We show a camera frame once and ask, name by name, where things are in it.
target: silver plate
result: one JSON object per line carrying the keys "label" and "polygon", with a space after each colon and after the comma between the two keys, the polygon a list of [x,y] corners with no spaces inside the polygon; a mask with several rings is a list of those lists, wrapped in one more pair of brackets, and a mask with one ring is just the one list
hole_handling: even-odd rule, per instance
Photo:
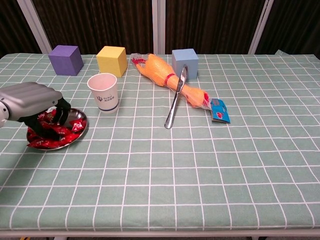
{"label": "silver plate", "polygon": [[[88,118],[87,118],[87,116],[85,115],[85,113],[83,111],[81,111],[79,109],[76,109],[76,108],[71,108],[70,112],[69,112],[69,115],[68,115],[68,118],[65,121],[64,126],[67,127],[67,128],[72,128],[72,126],[70,125],[69,122],[71,122],[73,120],[77,120],[77,119],[85,120],[86,121],[86,125],[85,125],[83,131],[80,133],[79,137],[77,137],[72,142],[69,142],[66,145],[59,146],[59,147],[56,147],[56,148],[39,148],[39,147],[29,147],[29,148],[34,148],[34,149],[43,150],[43,151],[53,151],[53,150],[58,150],[58,149],[65,148],[65,147],[69,146],[70,144],[74,143],[76,140],[81,139],[82,136],[84,134],[86,134],[86,132],[88,130],[88,126],[89,126]],[[28,133],[26,135],[26,139],[27,139],[28,143],[30,143],[30,141],[28,140]]]}

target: robotic arm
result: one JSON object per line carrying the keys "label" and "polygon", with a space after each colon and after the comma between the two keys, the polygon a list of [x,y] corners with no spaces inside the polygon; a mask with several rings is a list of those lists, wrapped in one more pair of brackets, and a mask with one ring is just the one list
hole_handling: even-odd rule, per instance
{"label": "robotic arm", "polygon": [[30,127],[37,135],[53,140],[60,140],[60,135],[53,129],[44,129],[38,122],[38,116],[55,106],[53,123],[65,124],[71,105],[61,92],[51,87],[24,82],[0,88],[0,128],[5,121],[17,121]]}

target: table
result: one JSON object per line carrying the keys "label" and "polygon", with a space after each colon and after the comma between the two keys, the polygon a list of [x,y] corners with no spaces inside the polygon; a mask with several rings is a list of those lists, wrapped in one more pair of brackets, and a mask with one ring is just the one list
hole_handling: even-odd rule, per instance
{"label": "table", "polygon": [[0,87],[45,84],[89,119],[83,140],[57,151],[27,147],[24,124],[0,129],[0,235],[319,234],[320,60],[199,54],[187,84],[223,100],[231,123],[181,98],[168,130],[174,92],[130,57],[110,115],[87,87],[96,55],[77,76],[56,75],[46,54],[0,60]]}

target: knife handle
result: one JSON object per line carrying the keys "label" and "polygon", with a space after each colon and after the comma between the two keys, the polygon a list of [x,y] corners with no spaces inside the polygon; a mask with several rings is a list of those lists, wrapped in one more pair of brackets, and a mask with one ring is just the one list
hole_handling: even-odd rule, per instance
{"label": "knife handle", "polygon": [[173,99],[173,102],[172,102],[171,109],[169,111],[169,115],[166,118],[166,121],[164,123],[164,127],[166,129],[172,128],[172,125],[174,123],[174,115],[175,115],[175,111],[176,111],[176,105],[177,105],[178,96],[179,96],[179,93],[176,92],[175,95],[174,95],[174,99]]}

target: knife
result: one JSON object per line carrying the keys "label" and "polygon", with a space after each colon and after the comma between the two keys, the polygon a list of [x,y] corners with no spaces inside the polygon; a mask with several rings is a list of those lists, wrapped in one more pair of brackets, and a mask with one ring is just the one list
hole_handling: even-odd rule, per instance
{"label": "knife", "polygon": [[182,90],[182,88],[185,85],[186,79],[187,79],[187,75],[188,75],[188,66],[187,65],[183,65],[182,67],[182,71],[179,77],[179,81],[178,81],[178,85],[176,87],[176,91],[175,91],[175,95],[174,95],[174,99],[172,102],[172,106],[171,109],[169,111],[169,115],[166,118],[164,127],[166,129],[170,129],[174,123],[174,115],[175,115],[175,111],[176,111],[176,106],[177,106],[177,100],[178,100],[178,96]]}

